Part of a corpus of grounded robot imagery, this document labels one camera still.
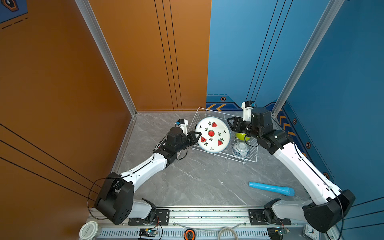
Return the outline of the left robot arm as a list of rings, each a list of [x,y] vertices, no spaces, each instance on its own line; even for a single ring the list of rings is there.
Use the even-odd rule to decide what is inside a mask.
[[[146,199],[135,200],[135,192],[152,176],[177,160],[179,152],[187,151],[197,144],[201,136],[201,132],[184,133],[181,127],[172,127],[147,160],[126,172],[112,172],[102,178],[104,183],[94,208],[114,225],[123,223],[127,218],[141,219],[146,224],[153,223],[156,206]]]

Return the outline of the white wire dish rack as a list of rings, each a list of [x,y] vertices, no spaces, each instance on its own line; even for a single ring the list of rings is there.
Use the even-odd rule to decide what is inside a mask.
[[[189,131],[202,133],[198,144],[194,145],[193,149],[243,164],[257,162],[259,150],[256,147],[257,140],[251,138],[244,141],[237,138],[227,122],[227,119],[234,116],[225,112],[198,108],[188,127]]]

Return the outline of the light blue cylinder tube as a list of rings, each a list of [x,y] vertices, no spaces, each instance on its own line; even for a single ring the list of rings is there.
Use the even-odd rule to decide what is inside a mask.
[[[254,189],[258,189],[258,190],[282,194],[282,195],[285,195],[288,197],[293,197],[295,195],[295,190],[290,188],[290,187],[266,185],[266,184],[261,184],[261,183],[256,183],[256,182],[249,182],[249,187],[254,188]]]

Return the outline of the blue white porcelain bowl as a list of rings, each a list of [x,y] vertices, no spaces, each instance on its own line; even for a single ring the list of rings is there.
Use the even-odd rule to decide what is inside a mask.
[[[237,142],[233,145],[232,154],[237,157],[245,158],[249,154],[249,146],[245,142]]]

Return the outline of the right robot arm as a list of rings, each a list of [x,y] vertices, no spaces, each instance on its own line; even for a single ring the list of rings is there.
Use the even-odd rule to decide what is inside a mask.
[[[264,221],[279,224],[282,219],[303,221],[315,230],[326,233],[338,222],[343,222],[355,195],[341,190],[327,179],[305,156],[300,153],[291,136],[282,129],[275,129],[271,111],[250,108],[244,117],[227,120],[231,130],[257,140],[260,147],[282,162],[310,195],[308,201],[274,199],[264,206]]]

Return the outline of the green circuit board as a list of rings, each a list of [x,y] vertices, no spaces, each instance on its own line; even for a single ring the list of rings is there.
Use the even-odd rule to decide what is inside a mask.
[[[159,231],[156,229],[140,229],[139,230],[139,240],[154,240],[159,234]]]

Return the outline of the white alarm clock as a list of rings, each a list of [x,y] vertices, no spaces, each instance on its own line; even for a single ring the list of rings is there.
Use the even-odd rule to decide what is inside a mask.
[[[311,225],[306,224],[303,228],[303,236],[309,240],[319,240],[320,232],[314,229]]]

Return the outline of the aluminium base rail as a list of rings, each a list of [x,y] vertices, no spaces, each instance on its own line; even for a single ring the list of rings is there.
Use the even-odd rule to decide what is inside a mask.
[[[196,240],[309,240],[303,236],[307,224],[283,219],[270,225],[262,219],[262,209],[251,207],[165,207],[156,211],[155,221],[126,219],[114,225],[92,210],[102,232],[95,240],[139,240],[140,229],[159,231],[155,240],[184,240],[187,229],[196,232]],[[320,232],[320,240],[341,240],[338,228]]]

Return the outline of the watermelon pattern plate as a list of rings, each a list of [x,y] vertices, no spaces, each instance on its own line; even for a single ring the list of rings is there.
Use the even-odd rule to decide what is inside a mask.
[[[224,151],[231,142],[231,135],[228,126],[220,119],[207,117],[196,124],[195,132],[202,135],[198,145],[208,153],[220,153]]]

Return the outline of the orange black tape measure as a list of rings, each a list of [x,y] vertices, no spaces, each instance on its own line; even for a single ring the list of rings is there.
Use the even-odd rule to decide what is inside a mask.
[[[196,232],[193,229],[187,229],[184,233],[184,240],[195,240]]]

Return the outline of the lime green bowl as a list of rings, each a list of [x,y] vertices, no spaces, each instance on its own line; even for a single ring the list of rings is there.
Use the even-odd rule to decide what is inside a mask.
[[[249,141],[251,139],[251,137],[247,136],[246,134],[244,133],[235,133],[235,136],[237,139],[239,139],[240,141]]]

